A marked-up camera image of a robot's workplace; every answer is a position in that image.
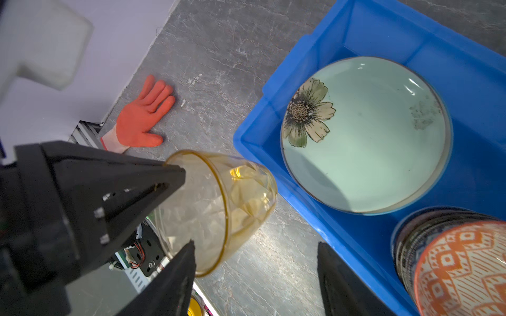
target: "orange patterned bowl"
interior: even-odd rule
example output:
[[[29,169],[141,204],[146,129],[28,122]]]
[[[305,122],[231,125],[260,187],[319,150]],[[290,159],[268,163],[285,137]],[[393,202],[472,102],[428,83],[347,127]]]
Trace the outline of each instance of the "orange patterned bowl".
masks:
[[[422,253],[414,278],[422,316],[506,315],[506,222],[445,231]]]

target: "red wires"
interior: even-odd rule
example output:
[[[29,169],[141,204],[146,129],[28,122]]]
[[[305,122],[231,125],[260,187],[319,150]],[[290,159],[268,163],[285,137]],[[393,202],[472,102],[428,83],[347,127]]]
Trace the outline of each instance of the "red wires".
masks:
[[[144,263],[144,260],[146,260],[146,253],[144,252],[144,248],[142,248],[141,243],[138,242],[137,240],[134,241],[134,246],[137,248],[137,251],[139,251],[141,260],[139,263],[130,262],[130,265],[132,266],[132,269],[137,269]]]

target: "white wall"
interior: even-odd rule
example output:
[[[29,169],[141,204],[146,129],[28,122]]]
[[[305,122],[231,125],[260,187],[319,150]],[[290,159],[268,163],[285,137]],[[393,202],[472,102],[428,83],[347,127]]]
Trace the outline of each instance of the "white wall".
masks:
[[[16,78],[0,104],[0,140],[13,146],[68,140],[80,120],[102,122],[165,25],[175,0],[62,0],[93,23],[77,75],[57,91]]]

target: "ceramic plate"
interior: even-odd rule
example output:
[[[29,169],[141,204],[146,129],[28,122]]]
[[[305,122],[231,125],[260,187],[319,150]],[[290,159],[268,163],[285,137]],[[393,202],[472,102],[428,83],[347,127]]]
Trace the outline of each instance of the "ceramic plate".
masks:
[[[414,299],[414,276],[418,260],[435,238],[453,227],[495,217],[457,207],[423,209],[402,220],[395,245],[394,264],[397,275],[406,291]]]
[[[432,88],[375,57],[315,73],[288,104],[281,130],[285,164],[301,187],[356,213],[388,212],[422,196],[451,148],[448,114]]]
[[[420,257],[414,291],[422,316],[506,313],[506,223],[468,223],[440,234]]]
[[[405,238],[424,222],[447,213],[446,208],[429,208],[413,212],[404,217],[394,228],[390,237],[390,254],[395,261],[396,254],[404,244]]]

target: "yellow object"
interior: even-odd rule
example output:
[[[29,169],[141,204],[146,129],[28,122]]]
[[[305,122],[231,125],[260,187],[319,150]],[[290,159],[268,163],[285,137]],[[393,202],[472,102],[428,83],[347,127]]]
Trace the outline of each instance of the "yellow object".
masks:
[[[192,297],[190,299],[190,307],[188,307],[188,316],[202,316],[202,307]]]
[[[186,181],[154,210],[160,243],[172,258],[193,240],[196,276],[203,277],[267,219],[276,181],[264,166],[221,154],[181,150],[165,163],[184,168]]]

